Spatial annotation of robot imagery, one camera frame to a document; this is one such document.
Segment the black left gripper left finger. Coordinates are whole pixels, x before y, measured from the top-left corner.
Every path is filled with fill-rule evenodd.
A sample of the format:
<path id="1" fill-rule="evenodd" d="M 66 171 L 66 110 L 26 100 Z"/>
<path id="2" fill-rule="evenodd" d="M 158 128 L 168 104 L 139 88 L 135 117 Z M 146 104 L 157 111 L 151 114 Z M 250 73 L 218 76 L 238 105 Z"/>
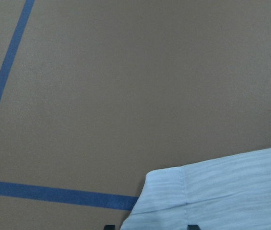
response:
<path id="1" fill-rule="evenodd" d="M 105 225 L 103 230 L 116 230 L 115 225 Z"/>

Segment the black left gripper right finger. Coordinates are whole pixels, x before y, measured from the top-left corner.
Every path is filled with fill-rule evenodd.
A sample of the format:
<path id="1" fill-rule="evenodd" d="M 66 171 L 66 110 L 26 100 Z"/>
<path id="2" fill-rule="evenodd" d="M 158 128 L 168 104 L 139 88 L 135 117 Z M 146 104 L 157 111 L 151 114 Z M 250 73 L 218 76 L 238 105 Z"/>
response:
<path id="1" fill-rule="evenodd" d="M 199 230 L 199 226 L 195 224 L 188 225 L 187 230 Z"/>

